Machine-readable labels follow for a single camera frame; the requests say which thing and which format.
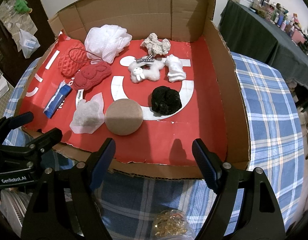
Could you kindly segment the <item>plastic bag on door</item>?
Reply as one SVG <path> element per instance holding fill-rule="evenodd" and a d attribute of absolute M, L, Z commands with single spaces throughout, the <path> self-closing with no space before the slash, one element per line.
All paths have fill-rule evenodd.
<path fill-rule="evenodd" d="M 19 44 L 21 46 L 23 56 L 26 59 L 29 59 L 31 55 L 40 47 L 40 43 L 34 35 L 22 29 L 19 30 L 19 37 Z"/>

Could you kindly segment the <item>white folded cloth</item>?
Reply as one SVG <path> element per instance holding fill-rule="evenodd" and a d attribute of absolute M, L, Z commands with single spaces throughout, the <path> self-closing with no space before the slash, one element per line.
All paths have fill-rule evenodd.
<path fill-rule="evenodd" d="M 183 64 L 181 60 L 173 54 L 166 57 L 165 65 L 169 70 L 169 82 L 183 81 L 187 78 L 186 73 L 183 70 Z"/>

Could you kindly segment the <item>green plush on door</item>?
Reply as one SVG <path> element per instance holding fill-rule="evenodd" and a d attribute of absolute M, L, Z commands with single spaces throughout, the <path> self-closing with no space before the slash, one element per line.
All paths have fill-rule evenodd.
<path fill-rule="evenodd" d="M 29 8 L 26 0 L 16 0 L 14 4 L 14 10 L 19 14 L 30 14 L 32 8 Z"/>

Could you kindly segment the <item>dark covered side table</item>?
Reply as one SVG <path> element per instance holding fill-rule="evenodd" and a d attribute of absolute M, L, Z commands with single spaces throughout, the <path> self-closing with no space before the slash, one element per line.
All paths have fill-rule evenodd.
<path fill-rule="evenodd" d="M 219 31 L 230 51 L 268 64 L 308 89 L 308 56 L 276 25 L 229 0 Z"/>

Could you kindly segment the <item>white tissue sachet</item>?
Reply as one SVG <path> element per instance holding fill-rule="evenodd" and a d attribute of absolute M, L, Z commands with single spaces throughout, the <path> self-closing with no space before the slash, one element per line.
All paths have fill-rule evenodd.
<path fill-rule="evenodd" d="M 74 134 L 93 134 L 105 122 L 103 110 L 102 93 L 95 94 L 89 101 L 81 99 L 74 111 L 70 129 Z"/>

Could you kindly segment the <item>white fluffy bunny scrunchie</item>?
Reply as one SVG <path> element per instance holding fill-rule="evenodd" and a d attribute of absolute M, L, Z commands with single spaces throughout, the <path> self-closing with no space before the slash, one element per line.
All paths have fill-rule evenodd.
<path fill-rule="evenodd" d="M 160 79 L 160 71 L 165 67 L 161 60 L 153 56 L 144 56 L 133 61 L 129 66 L 130 79 L 133 83 L 140 83 L 144 80 L 156 82 Z"/>

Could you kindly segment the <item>blue plaid tablecloth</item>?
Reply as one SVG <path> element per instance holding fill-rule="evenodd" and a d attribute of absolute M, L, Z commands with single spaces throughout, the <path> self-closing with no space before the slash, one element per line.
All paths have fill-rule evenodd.
<path fill-rule="evenodd" d="M 304 143 L 298 112 L 281 73 L 265 63 L 232 53 L 250 131 L 249 170 L 266 173 L 288 228 L 304 181 Z M 215 194 L 203 180 L 155 180 L 120 172 L 106 174 L 97 189 L 102 221 L 113 239 L 149 239 L 155 216 L 167 209 L 185 213 L 195 233 Z"/>

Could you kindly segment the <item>small jar gold clips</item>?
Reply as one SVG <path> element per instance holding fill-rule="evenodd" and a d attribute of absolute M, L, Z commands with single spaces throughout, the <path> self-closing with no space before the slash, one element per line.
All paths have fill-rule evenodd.
<path fill-rule="evenodd" d="M 153 220 L 151 239 L 195 239 L 186 215 L 177 209 L 165 210 Z"/>

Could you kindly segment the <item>tan round sponge puff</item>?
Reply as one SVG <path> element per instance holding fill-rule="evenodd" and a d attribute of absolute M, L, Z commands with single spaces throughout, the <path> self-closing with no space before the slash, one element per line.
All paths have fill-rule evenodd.
<path fill-rule="evenodd" d="M 119 99 L 111 103 L 105 113 L 107 129 L 116 135 L 134 133 L 143 123 L 141 106 L 130 99 Z"/>

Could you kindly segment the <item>red knitted bunny pouch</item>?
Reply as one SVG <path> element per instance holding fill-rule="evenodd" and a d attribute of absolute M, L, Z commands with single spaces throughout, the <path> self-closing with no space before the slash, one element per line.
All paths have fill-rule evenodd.
<path fill-rule="evenodd" d="M 89 59 L 87 61 L 77 61 L 71 57 L 71 52 L 74 50 L 81 50 L 87 52 L 94 56 L 94 59 Z M 94 86 L 101 83 L 102 80 L 107 78 L 112 74 L 110 65 L 103 61 L 102 58 L 94 53 L 87 51 L 81 48 L 73 48 L 69 51 L 69 58 L 79 64 L 89 63 L 86 66 L 83 66 L 74 76 L 73 87 L 77 91 L 76 96 L 76 108 L 78 107 L 79 102 L 83 99 L 83 93 L 85 90 L 90 90 Z"/>

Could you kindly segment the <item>red foam net sleeve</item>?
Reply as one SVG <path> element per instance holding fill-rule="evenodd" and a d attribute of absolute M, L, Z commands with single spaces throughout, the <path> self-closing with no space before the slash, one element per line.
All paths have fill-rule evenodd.
<path fill-rule="evenodd" d="M 88 61 L 89 58 L 86 55 L 83 43 L 74 41 L 60 56 L 58 70 L 63 76 L 72 77 Z"/>

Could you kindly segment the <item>black fluffy scrunchie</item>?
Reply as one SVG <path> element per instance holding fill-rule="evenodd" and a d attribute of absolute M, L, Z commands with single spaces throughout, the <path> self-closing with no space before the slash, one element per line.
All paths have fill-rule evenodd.
<path fill-rule="evenodd" d="M 179 92 L 166 86 L 159 86 L 152 91 L 151 108 L 160 115 L 171 115 L 182 108 Z"/>

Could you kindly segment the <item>white mesh bath pouf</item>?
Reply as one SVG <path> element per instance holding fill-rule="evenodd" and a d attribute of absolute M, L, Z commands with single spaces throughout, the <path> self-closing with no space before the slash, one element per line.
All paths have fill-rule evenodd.
<path fill-rule="evenodd" d="M 112 64 L 114 58 L 127 47 L 132 40 L 132 35 L 127 29 L 118 25 L 103 25 L 89 30 L 84 46 L 90 60 L 102 59 Z"/>

